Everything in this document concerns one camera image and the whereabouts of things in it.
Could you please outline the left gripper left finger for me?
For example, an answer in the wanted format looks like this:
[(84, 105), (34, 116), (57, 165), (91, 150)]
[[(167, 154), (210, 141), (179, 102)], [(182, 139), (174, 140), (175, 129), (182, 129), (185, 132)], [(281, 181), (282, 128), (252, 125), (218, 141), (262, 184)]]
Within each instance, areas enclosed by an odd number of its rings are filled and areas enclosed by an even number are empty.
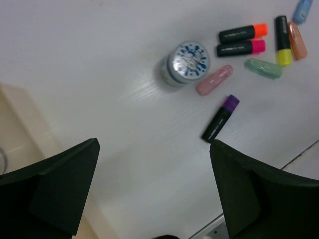
[(70, 239), (77, 234), (100, 145), (88, 139), (0, 177), (2, 239)]

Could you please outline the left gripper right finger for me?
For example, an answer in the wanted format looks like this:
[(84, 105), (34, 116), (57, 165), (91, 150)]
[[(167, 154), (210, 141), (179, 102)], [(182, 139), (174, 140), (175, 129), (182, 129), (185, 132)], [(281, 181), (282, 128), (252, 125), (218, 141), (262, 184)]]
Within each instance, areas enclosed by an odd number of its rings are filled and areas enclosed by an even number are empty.
[(210, 158), (231, 239), (317, 239), (319, 182), (251, 158), (220, 140)]

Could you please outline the purple capped black highlighter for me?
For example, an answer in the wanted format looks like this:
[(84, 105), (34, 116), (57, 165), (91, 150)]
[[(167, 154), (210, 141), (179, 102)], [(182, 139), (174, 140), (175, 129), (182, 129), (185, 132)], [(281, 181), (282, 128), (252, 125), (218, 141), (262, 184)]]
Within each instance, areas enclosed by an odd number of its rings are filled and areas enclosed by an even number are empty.
[(208, 124), (206, 130), (201, 136), (201, 138), (205, 142), (212, 143), (212, 141), (217, 137), (227, 121), (230, 119), (239, 103), (240, 101), (234, 95), (229, 95), (225, 99), (223, 105), (214, 115), (211, 122)]

